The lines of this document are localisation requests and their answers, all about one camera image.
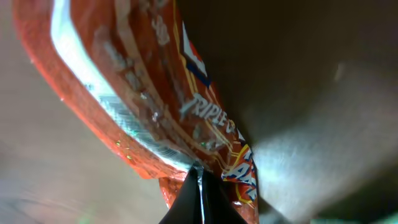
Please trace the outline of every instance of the brown surface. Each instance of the brown surface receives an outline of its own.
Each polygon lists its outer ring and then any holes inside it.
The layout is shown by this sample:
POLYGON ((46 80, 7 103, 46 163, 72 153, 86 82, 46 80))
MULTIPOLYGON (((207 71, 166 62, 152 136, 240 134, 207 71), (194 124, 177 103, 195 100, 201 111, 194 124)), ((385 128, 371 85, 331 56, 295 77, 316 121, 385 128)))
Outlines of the brown surface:
POLYGON ((157 223, 157 180, 142 180, 58 99, 0 3, 0 223, 157 223))
POLYGON ((295 223, 397 160, 397 3, 181 1, 261 197, 295 223))
MULTIPOLYGON (((226 111, 252 142, 261 197, 280 213, 306 220, 395 163, 397 3, 191 3, 182 11, 188 34, 226 111)), ((65 223, 92 205, 103 223, 156 223, 166 211, 156 181, 138 180, 59 102, 1 9, 0 217, 26 218, 8 212, 18 202, 51 220, 47 208, 56 202, 49 207, 65 223), (156 206, 149 211, 143 201, 156 206)), ((396 175, 386 178, 392 183, 396 175)))

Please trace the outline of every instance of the dark background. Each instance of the dark background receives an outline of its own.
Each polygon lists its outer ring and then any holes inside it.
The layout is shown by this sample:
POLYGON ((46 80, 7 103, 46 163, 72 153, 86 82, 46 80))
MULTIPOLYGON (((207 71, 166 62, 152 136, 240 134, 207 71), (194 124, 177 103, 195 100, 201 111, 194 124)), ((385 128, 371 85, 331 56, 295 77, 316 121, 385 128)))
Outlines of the dark background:
POLYGON ((398 212, 398 2, 179 2, 248 139, 262 217, 398 212))

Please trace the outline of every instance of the snack bag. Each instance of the snack bag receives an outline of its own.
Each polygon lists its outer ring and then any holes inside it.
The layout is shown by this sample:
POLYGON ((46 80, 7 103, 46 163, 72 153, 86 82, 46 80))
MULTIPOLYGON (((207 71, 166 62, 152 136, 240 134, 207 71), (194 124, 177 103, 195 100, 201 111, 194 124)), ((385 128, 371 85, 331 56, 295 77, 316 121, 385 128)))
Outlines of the snack bag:
POLYGON ((22 43, 49 85, 171 206, 194 162, 258 223, 252 152, 219 103, 173 0, 14 0, 22 43))

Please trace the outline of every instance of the plastic packaging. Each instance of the plastic packaging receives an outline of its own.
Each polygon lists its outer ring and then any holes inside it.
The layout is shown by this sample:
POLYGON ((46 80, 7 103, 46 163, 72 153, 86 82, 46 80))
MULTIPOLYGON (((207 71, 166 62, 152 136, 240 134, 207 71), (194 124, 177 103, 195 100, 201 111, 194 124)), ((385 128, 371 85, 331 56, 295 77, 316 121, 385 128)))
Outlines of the plastic packaging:
POLYGON ((14 0, 22 42, 49 85, 173 203, 194 162, 231 182, 258 223, 252 152, 219 103, 211 74, 171 0, 14 0))

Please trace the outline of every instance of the gray surface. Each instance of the gray surface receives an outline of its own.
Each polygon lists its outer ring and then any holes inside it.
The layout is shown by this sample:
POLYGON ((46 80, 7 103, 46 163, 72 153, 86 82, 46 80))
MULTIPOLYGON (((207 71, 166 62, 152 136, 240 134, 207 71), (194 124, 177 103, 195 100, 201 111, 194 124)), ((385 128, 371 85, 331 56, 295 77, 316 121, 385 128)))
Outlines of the gray surface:
MULTIPOLYGON (((339 205, 395 165, 397 3, 205 0, 182 9, 226 111, 252 142, 261 197, 289 220, 339 205)), ((160 220, 167 209, 156 181, 111 155, 1 25, 0 217, 29 223, 17 206, 48 223, 91 211, 95 223, 160 220)), ((386 178, 394 197, 396 175, 386 178)), ((274 218, 262 205, 261 217, 274 218)))
POLYGON ((289 220, 307 220, 397 161, 397 1, 180 2, 228 115, 252 143, 260 196, 289 220))
POLYGON ((158 181, 140 179, 58 99, 0 5, 0 223, 158 223, 158 181))

